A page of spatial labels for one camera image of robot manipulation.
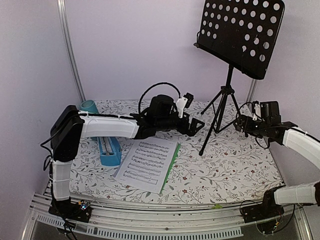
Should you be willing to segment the white sheet music page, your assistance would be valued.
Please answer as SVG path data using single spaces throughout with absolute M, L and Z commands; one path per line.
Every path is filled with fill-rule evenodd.
M 180 144 L 150 137 L 135 140 L 116 171 L 115 180 L 133 188 L 161 193 Z

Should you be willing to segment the black music stand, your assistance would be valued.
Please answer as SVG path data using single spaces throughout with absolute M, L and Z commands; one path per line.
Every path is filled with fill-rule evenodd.
M 203 155 L 212 132 L 222 132 L 222 118 L 228 97 L 239 115 L 240 108 L 231 86 L 233 70 L 251 79 L 263 80 L 276 45 L 285 13 L 282 0 L 207 0 L 204 3 L 200 30 L 195 47 L 228 64 L 227 79 L 209 102 L 214 105 L 214 118 L 199 151 Z

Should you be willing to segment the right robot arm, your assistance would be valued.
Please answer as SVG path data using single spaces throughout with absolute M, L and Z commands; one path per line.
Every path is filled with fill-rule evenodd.
M 266 138 L 267 147 L 276 142 L 291 149 L 317 168 L 320 167 L 320 141 L 296 124 L 282 122 L 279 103 L 265 101 L 253 103 L 253 116 L 238 114 L 233 122 L 235 129 L 256 138 Z M 281 186 L 267 190 L 258 213 L 269 218 L 278 210 L 278 205 L 320 205 L 320 182 L 304 183 L 293 186 Z

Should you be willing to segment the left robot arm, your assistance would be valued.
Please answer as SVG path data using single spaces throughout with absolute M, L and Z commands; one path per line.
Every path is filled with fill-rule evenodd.
M 50 144 L 52 193 L 55 209 L 63 216 L 74 213 L 70 199 L 71 164 L 78 154 L 81 139 L 98 137 L 122 137 L 144 140 L 157 132 L 177 131 L 193 137 L 204 126 L 204 122 L 190 118 L 185 109 L 193 101 L 193 95 L 187 93 L 173 100 L 164 94 L 154 96 L 144 110 L 129 116 L 91 113 L 68 105 L 50 130 L 50 137 L 41 147 Z

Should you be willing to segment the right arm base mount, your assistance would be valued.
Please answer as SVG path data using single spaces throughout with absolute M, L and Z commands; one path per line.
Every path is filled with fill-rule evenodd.
M 274 197 L 270 195 L 264 196 L 262 203 L 240 207 L 245 223 L 281 216 L 284 212 L 284 208 L 276 204 Z

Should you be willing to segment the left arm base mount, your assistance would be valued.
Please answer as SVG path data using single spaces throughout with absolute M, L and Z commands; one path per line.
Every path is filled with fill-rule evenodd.
M 71 198 L 62 201 L 57 201 L 53 198 L 48 213 L 64 219 L 89 223 L 92 215 L 92 207 L 90 204 L 91 203 L 86 200 L 72 203 Z

